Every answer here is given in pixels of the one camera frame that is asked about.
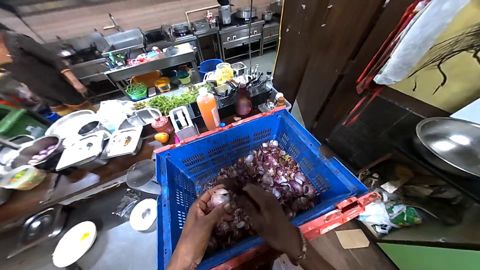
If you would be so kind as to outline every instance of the stainless steel sink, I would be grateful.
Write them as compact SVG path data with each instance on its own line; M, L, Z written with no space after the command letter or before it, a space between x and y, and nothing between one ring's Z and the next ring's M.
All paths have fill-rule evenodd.
M102 56L104 57L107 57L110 53L126 53L128 50L144 48L144 35L140 28L134 28L106 36L105 40L110 45L110 48L102 51Z

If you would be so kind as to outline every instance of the green leafy vegetable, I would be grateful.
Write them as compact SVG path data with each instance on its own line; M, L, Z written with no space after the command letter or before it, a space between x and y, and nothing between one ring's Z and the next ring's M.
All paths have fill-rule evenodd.
M133 104L132 109L140 110L144 108L155 108L161 111L162 115L168 115L172 109L196 101L197 97L195 95L198 93L198 89L201 87L207 87L209 90L211 89L209 85L188 86L188 90L185 93L180 95L172 95L171 97L159 95L153 97L149 101L139 101Z

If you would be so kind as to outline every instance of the red crate edge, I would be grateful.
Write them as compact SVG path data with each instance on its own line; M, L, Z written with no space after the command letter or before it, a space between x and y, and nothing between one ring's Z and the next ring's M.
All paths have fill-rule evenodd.
M200 139L200 138L203 138L203 137L206 137L206 136L209 136L211 134L214 134L214 133L217 133L217 132L220 132L220 131L224 131L224 130L227 130L227 129L230 129L234 126L237 126L239 124L242 124L242 123L246 123L248 121L252 121L252 120L255 120L257 118L260 118L260 117L264 117L264 116L267 116L267 115L270 115L270 114L273 114L279 110L283 110L285 109L286 106L285 105L282 105L280 107L277 107L277 108L274 108L270 111L267 111L267 112L262 112L262 113L259 113L259 114L256 114L254 116L251 116L249 118L245 118L245 119L242 119L242 120L239 120L239 121L236 121L236 122L233 122L231 123L230 125L227 125L227 126L224 126L224 127L219 127L217 129L214 129L214 130L209 130L209 131L206 131L206 132L203 132L199 135L195 135L195 136L192 136L192 137L189 137L189 138L186 138L184 139L183 141L180 141L179 143L176 143L176 144L172 144L172 145L165 145L165 146L162 146L160 148L157 148L155 149L153 152L155 154L158 154L158 153L161 153L163 151L167 151L167 150L170 150L170 149L173 149L173 148L176 148L176 147L180 147L186 143L189 143L189 142L192 142L196 139Z
M312 240L318 236L356 218L365 211L365 206L380 199L380 195L375 192L367 193L360 198L351 197L336 204L337 209L326 213L310 222L301 225L299 228L306 239ZM232 258L221 265L213 267L211 270L230 270L243 262L254 258L264 252L268 247L266 245L256 246L243 254Z
M348 198L336 206L337 209L326 213L310 222L301 225L299 228L305 238L314 239L354 218L365 211L365 206L380 199L380 195L370 192L360 198Z

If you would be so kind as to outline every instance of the right hand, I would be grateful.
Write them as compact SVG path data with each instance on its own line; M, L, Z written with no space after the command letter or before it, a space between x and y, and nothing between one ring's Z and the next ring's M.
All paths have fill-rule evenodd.
M238 195L236 201L249 215L253 229L265 243L290 258L301 256L302 243L299 232L288 220L278 199L272 193L253 184L247 184L243 190L248 196Z

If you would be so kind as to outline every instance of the bracelet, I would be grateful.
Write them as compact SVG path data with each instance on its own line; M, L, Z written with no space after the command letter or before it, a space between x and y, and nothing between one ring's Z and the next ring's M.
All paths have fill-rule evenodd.
M301 259L305 259L305 254L307 253L307 240L305 239L305 236L301 233L300 228L296 227L297 231L299 232L300 240L301 240L301 252L302 254L298 256L294 261L292 261L292 264L295 266L298 266L300 263Z

